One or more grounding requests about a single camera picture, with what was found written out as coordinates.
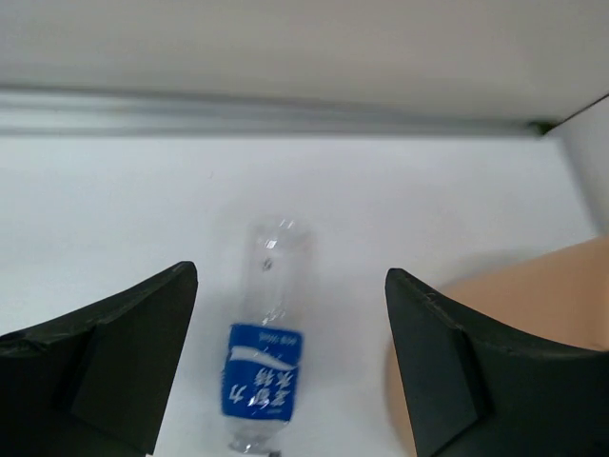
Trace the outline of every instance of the white wall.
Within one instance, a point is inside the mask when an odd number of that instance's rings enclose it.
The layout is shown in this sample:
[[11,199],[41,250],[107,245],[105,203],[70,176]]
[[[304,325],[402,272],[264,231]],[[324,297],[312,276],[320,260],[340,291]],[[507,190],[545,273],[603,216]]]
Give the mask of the white wall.
[[581,189],[599,229],[609,232],[609,98],[559,126]]
[[606,0],[5,0],[0,84],[565,118],[607,91]]
[[0,195],[0,334],[197,264],[159,457],[224,455],[220,370],[261,213],[317,238],[290,457],[403,455],[383,402],[388,268],[439,286],[595,235],[552,139],[0,137]]

